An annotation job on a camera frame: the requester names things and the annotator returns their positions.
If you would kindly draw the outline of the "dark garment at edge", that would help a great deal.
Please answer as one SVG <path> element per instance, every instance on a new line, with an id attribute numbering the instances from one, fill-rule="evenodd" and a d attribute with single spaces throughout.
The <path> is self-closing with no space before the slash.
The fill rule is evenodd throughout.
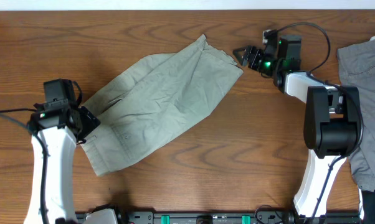
<path id="1" fill-rule="evenodd" d="M 362 190 L 364 224 L 375 224 L 375 190 L 373 192 Z"/>

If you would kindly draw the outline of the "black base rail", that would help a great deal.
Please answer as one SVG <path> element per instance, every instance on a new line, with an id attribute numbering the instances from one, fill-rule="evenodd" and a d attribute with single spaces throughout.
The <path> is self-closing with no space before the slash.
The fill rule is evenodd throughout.
<path id="1" fill-rule="evenodd" d="M 115 205 L 102 205 L 91 212 L 76 213 L 78 223 L 130 224 L 299 224 L 309 219 L 293 210 L 286 211 L 262 205 L 251 213 L 178 213 L 123 211 Z"/>

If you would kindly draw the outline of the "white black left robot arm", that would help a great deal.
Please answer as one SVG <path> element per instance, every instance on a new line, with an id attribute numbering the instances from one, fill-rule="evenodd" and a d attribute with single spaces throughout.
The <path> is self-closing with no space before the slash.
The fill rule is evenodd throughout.
<path id="1" fill-rule="evenodd" d="M 44 83 L 45 101 L 36 104 L 27 128 L 34 152 L 32 193 L 25 223 L 77 223 L 72 169 L 75 149 L 100 125 L 86 107 L 77 82 Z"/>

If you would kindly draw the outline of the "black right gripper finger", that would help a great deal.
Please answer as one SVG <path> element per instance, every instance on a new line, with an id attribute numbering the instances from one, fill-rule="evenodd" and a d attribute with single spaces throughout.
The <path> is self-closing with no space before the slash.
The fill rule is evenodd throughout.
<path id="1" fill-rule="evenodd" d="M 240 63 L 241 66 L 246 66 L 247 63 L 248 63 L 248 60 L 247 60 L 247 56 L 248 56 L 248 53 L 247 53 L 247 50 L 246 49 L 235 49 L 232 51 L 233 55 L 235 56 L 235 58 L 237 59 L 237 61 Z"/>
<path id="2" fill-rule="evenodd" d="M 251 53 L 252 51 L 252 45 L 247 45 L 245 47 L 240 47 L 238 49 L 234 49 L 232 51 L 232 53 L 235 55 L 235 56 L 244 56 L 244 55 L 248 55 Z"/>

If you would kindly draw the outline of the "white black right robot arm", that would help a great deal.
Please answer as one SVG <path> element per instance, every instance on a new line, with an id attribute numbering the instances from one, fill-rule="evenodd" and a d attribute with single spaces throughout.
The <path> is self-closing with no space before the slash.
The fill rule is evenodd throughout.
<path id="1" fill-rule="evenodd" d="M 256 210 L 257 223 L 359 223 L 358 215 L 326 211 L 339 169 L 363 138 L 358 89 L 319 80 L 311 71 L 302 70 L 299 35 L 280 35 L 279 30 L 269 29 L 263 32 L 262 42 L 262 49 L 248 45 L 232 53 L 242 66 L 271 78 L 279 91 L 305 104 L 303 138 L 308 161 L 293 198 L 293 211 Z"/>

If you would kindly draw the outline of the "grey shorts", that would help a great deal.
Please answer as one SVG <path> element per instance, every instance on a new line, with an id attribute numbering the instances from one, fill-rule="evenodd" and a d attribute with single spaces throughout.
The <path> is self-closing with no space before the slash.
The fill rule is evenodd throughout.
<path id="1" fill-rule="evenodd" d="M 339 79 L 359 90 L 364 134 L 349 157 L 351 174 L 361 190 L 375 191 L 375 37 L 338 49 Z"/>

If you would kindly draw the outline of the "khaki green shorts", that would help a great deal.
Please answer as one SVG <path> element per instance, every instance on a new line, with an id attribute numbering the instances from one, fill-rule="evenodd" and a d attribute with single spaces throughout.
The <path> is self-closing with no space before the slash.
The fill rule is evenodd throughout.
<path id="1" fill-rule="evenodd" d="M 208 117 L 242 73 L 205 36 L 137 61 L 84 104 L 100 120 L 82 146 L 96 175 L 136 164 Z"/>

